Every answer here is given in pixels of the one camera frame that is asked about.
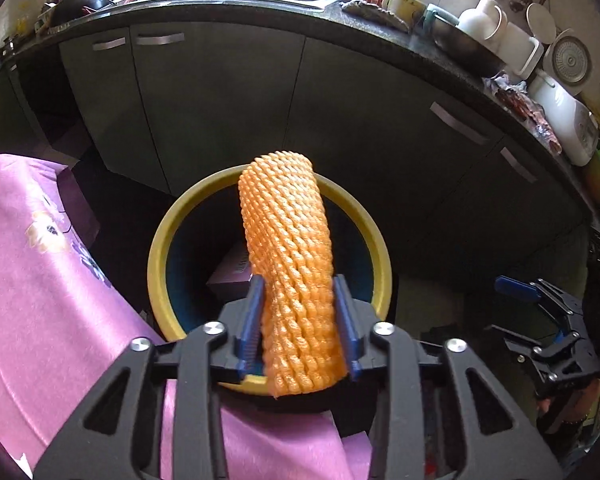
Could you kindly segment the steel mixing bowl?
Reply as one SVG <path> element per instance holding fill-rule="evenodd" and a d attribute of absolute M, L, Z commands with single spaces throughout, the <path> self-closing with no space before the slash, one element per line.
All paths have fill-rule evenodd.
<path fill-rule="evenodd" d="M 434 16 L 431 36 L 438 48 L 474 76 L 492 78 L 505 68 L 496 54 L 441 16 Z"/>

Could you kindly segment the white rice cooker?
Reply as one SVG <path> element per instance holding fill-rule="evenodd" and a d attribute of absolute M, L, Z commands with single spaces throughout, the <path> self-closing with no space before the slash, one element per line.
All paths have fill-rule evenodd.
<path fill-rule="evenodd" d="M 547 122 L 570 162 L 577 167 L 586 166 L 599 140 L 592 112 L 543 70 L 535 70 L 528 95 L 544 109 Z"/>

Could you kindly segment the yellow rimmed trash bin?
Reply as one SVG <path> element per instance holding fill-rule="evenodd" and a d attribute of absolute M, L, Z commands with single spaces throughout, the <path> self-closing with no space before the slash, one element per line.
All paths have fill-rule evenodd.
<path fill-rule="evenodd" d="M 179 222 L 201 200 L 235 183 L 252 266 L 245 299 L 223 309 L 224 318 L 184 333 L 169 304 L 167 246 Z M 362 223 L 379 287 L 369 304 L 353 299 L 332 267 L 323 200 L 329 198 Z M 175 370 L 179 388 L 204 396 L 213 385 L 235 384 L 275 398 L 314 393 L 340 379 L 373 377 L 388 367 L 385 326 L 391 292 L 387 246 L 367 211 L 338 185 L 314 174 L 292 152 L 258 157 L 203 179 L 167 212 L 151 245 L 148 266 L 155 318 L 171 338 L 160 364 Z"/>

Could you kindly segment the pink floral tablecloth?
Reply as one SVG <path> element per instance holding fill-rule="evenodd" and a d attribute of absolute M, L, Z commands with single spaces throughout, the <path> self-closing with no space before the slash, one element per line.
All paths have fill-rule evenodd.
<path fill-rule="evenodd" d="M 0 442 L 31 471 L 97 378 L 137 337 L 155 331 L 112 286 L 71 214 L 57 162 L 0 155 Z M 364 479 L 365 434 L 341 437 L 332 417 L 223 408 L 234 479 Z"/>

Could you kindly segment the pink cardboard box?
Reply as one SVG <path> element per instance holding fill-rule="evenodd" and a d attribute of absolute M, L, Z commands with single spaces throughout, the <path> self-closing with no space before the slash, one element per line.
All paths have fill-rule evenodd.
<path fill-rule="evenodd" d="M 208 279 L 207 286 L 223 304 L 248 294 L 251 264 L 245 252 L 227 255 Z"/>

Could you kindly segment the orange foam fruit net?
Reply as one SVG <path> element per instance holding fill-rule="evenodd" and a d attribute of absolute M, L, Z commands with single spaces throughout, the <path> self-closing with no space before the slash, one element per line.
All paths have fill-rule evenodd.
<path fill-rule="evenodd" d="M 278 151 L 238 180 L 253 274 L 265 279 L 264 370 L 272 396 L 325 390 L 347 374 L 336 326 L 332 246 L 312 163 Z"/>

